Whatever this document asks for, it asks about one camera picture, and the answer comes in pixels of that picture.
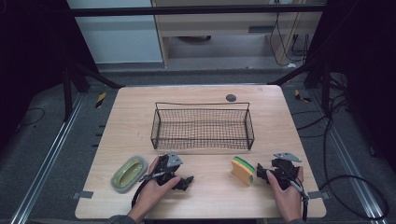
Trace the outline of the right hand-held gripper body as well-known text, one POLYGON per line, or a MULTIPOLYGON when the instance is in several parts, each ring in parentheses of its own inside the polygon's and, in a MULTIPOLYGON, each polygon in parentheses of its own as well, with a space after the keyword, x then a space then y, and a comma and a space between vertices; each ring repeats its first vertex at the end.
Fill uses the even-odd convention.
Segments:
POLYGON ((271 173, 276 178, 279 187, 286 190, 293 186, 297 190, 301 190, 302 184, 298 177, 300 166, 293 165, 294 161, 301 162, 301 160, 289 152, 275 153, 274 156, 275 158, 271 160, 274 170, 271 170, 271 173))

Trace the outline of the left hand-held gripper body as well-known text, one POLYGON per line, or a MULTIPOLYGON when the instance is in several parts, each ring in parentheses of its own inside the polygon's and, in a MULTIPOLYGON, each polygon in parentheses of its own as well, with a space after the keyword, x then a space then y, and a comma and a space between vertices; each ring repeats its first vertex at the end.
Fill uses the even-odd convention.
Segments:
POLYGON ((164 154, 159 157, 154 168, 154 177, 157 183, 162 186, 175 176, 175 171, 183 163, 182 159, 175 151, 164 154))

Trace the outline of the yellow and green sponge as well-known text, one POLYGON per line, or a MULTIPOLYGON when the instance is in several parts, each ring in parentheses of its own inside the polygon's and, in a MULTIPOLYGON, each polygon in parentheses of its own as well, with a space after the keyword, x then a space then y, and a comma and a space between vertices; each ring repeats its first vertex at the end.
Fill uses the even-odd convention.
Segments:
POLYGON ((233 166, 232 174, 238 177, 242 182, 250 186, 253 183, 255 168, 247 161, 237 156, 233 157, 231 163, 233 166))

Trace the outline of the green soap dish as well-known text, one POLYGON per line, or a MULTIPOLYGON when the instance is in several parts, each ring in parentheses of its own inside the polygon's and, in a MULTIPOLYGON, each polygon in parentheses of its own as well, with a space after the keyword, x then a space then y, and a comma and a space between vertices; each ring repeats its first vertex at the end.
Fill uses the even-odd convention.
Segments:
POLYGON ((133 156, 112 176, 110 184, 116 192, 126 193, 141 179, 148 168, 149 165, 145 159, 133 156))

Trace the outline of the black wire mesh basket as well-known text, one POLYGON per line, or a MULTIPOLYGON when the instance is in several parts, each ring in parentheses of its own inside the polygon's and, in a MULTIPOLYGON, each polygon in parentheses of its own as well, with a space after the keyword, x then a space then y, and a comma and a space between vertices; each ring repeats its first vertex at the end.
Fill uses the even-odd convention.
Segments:
POLYGON ((251 150, 255 135, 249 103, 157 102, 150 140, 155 149, 251 150))

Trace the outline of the person's left hand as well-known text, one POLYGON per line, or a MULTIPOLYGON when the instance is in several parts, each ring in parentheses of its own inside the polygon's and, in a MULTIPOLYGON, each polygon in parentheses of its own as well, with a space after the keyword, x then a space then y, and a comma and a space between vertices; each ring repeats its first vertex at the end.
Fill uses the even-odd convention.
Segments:
POLYGON ((180 181, 179 176, 175 176, 167 183, 159 185, 155 179, 151 179, 140 191, 137 200, 128 212, 136 224, 139 224, 144 217, 159 203, 164 195, 180 181))

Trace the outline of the person's right hand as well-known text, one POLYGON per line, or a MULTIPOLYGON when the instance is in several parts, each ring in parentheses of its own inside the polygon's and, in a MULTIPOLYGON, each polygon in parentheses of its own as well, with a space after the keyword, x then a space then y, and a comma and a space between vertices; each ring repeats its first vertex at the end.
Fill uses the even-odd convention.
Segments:
POLYGON ((303 219, 301 193, 293 186, 282 190, 273 174, 270 171, 266 173, 275 197, 278 213, 282 216, 284 222, 287 224, 294 219, 303 219))

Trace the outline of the grey tape strip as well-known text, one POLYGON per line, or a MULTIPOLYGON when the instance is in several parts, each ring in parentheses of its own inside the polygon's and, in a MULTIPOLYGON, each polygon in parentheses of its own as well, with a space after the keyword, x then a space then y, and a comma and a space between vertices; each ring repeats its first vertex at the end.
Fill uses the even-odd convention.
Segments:
POLYGON ((82 191, 74 192, 72 194, 72 198, 75 199, 75 200, 80 199, 80 198, 90 199, 92 197, 92 195, 93 195, 92 191, 82 190, 82 191))
POLYGON ((327 199, 331 198, 331 196, 328 192, 321 192, 321 191, 310 191, 310 192, 308 192, 308 196, 310 199, 327 200, 327 199))

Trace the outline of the black metal stand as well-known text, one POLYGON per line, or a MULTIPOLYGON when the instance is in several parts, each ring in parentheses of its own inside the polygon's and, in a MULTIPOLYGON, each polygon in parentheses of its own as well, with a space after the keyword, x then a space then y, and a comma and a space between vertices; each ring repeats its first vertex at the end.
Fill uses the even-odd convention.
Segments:
POLYGON ((285 76, 269 82, 269 85, 281 86, 288 80, 291 80, 305 72, 308 73, 304 80, 304 85, 307 88, 313 88, 321 82, 321 108, 325 112, 325 115, 329 116, 331 114, 329 96, 331 71, 330 64, 325 57, 317 56, 315 58, 311 58, 307 60, 304 65, 294 69, 285 76))
POLYGON ((64 121, 69 120, 73 112, 71 85, 74 84, 78 92, 87 92, 90 89, 90 84, 85 76, 92 77, 112 89, 122 88, 121 84, 101 76, 98 72, 92 71, 75 60, 68 60, 63 71, 64 121))

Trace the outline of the black curtain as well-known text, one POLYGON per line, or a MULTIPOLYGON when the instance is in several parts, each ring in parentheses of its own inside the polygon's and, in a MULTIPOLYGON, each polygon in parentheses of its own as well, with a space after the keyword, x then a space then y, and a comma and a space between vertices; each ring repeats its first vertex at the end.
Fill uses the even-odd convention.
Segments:
POLYGON ((375 151, 396 172, 396 0, 327 0, 311 44, 346 95, 375 151))
POLYGON ((50 50, 44 24, 78 63, 97 70, 75 18, 50 14, 68 8, 66 0, 0 0, 0 150, 32 98, 63 82, 63 67, 50 50))

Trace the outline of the white cabinet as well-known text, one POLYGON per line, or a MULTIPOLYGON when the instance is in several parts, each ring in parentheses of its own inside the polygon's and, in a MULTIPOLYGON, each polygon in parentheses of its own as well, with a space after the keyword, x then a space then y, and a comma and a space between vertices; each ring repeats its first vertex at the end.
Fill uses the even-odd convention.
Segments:
MULTIPOLYGON (((66 0, 71 9, 151 7, 150 0, 66 0)), ((76 17, 94 61, 161 63, 156 23, 148 16, 76 17)))

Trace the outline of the wooden cabinet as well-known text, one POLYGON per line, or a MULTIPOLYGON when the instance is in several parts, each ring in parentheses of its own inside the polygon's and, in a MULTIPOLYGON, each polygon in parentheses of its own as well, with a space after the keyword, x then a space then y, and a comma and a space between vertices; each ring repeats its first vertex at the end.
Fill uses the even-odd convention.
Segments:
MULTIPOLYGON (((150 0, 155 7, 233 5, 314 5, 326 0, 150 0)), ((169 39, 176 36, 266 35, 278 63, 289 59, 296 35, 312 35, 318 27, 319 12, 228 13, 157 15, 157 30, 163 57, 168 57, 169 39)))

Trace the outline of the aluminium floor rail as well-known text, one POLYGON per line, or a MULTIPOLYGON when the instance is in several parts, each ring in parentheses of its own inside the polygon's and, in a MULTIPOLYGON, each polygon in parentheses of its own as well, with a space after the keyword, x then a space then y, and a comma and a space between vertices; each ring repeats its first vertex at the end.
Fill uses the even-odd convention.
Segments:
POLYGON ((47 153, 38 172, 36 173, 30 188, 26 192, 18 209, 15 211, 12 219, 10 220, 10 224, 25 224, 28 217, 30 216, 31 211, 35 206, 35 202, 48 179, 52 167, 55 164, 59 153, 62 151, 64 142, 75 123, 84 98, 85 93, 77 94, 77 98, 72 104, 72 112, 70 117, 63 122, 60 131, 57 133, 54 141, 52 142, 49 152, 47 153))
POLYGON ((385 206, 381 208, 380 203, 375 198, 375 195, 380 195, 381 191, 375 187, 370 181, 366 180, 361 171, 358 169, 356 163, 352 160, 351 155, 347 152, 346 145, 341 140, 341 136, 335 126, 332 124, 332 111, 329 116, 325 115, 325 112, 321 108, 321 101, 316 93, 312 94, 312 99, 315 106, 318 108, 318 112, 324 117, 323 123, 325 131, 323 134, 323 171, 325 175, 325 182, 321 185, 323 188, 327 188, 334 199, 339 202, 346 210, 352 214, 366 219, 371 224, 389 224, 387 221, 387 215, 389 212, 388 201, 383 199, 382 204, 385 206), (329 177, 328 171, 328 143, 331 143, 338 160, 345 172, 342 175, 336 175, 329 177), (354 193, 358 197, 358 202, 361 204, 364 211, 363 214, 358 214, 356 210, 347 206, 347 202, 343 201, 335 191, 335 182, 345 179, 350 182, 354 193))

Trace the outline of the black horizontal frame bar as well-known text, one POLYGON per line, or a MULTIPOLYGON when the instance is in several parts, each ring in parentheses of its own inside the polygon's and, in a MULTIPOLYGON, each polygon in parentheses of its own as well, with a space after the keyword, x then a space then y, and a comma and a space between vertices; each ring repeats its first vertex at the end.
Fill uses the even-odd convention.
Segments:
POLYGON ((75 17, 101 16, 146 16, 146 15, 189 15, 225 13, 277 13, 277 12, 320 12, 326 4, 314 5, 257 5, 257 6, 189 6, 189 7, 118 7, 69 9, 75 17))

